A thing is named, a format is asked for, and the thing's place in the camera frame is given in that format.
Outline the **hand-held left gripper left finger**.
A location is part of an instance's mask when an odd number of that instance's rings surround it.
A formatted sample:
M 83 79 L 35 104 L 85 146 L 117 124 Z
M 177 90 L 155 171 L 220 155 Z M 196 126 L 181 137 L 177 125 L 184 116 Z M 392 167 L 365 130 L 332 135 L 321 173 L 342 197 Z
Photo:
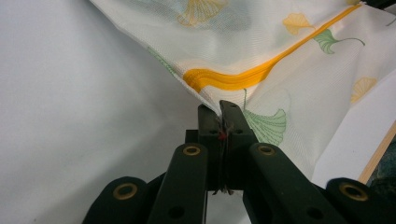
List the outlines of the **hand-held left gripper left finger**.
M 220 149 L 222 140 L 221 119 L 205 105 L 198 106 L 198 128 L 187 130 L 186 143 L 196 143 L 207 148 L 207 189 L 217 193 L 221 190 Z

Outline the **white leaf-print mesh laundry bag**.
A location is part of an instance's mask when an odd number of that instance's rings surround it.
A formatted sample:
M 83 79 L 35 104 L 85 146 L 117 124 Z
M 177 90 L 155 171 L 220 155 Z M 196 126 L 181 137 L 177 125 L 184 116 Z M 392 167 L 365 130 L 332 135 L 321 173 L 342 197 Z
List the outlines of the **white leaf-print mesh laundry bag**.
M 312 175 L 347 111 L 396 71 L 396 15 L 368 0 L 92 0 L 212 110 Z

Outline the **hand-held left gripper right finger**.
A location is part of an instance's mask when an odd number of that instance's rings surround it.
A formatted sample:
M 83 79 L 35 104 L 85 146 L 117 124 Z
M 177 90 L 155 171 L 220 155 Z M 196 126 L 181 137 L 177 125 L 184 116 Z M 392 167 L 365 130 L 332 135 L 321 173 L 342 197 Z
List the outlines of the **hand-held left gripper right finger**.
M 257 141 L 244 117 L 242 109 L 225 100 L 219 102 L 222 128 L 226 134 L 222 154 L 222 180 L 226 191 L 243 190 L 247 179 L 247 154 Z

